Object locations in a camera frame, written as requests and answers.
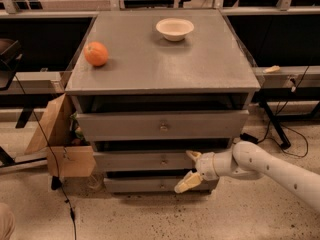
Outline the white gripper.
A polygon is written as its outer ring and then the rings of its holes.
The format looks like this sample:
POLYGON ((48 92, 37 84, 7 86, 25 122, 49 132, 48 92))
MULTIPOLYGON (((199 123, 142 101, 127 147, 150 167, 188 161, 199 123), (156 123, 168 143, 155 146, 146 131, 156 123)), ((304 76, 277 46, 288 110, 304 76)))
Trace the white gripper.
POLYGON ((219 178, 214 168, 215 154, 213 152, 201 154, 198 151, 187 150, 187 156, 195 162, 197 172, 189 171, 182 180, 174 187, 178 194, 193 189, 206 181, 214 181, 219 178))

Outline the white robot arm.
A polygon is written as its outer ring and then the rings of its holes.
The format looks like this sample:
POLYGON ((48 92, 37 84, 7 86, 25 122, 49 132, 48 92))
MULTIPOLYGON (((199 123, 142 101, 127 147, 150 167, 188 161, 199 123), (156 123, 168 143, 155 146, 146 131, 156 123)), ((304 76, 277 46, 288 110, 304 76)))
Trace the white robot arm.
POLYGON ((189 171, 177 183, 176 193, 184 193, 203 181, 215 181, 223 176, 245 179, 265 175, 320 211, 320 175, 276 158, 256 144, 240 141, 220 153, 187 150, 186 154, 194 161, 196 171, 189 171))

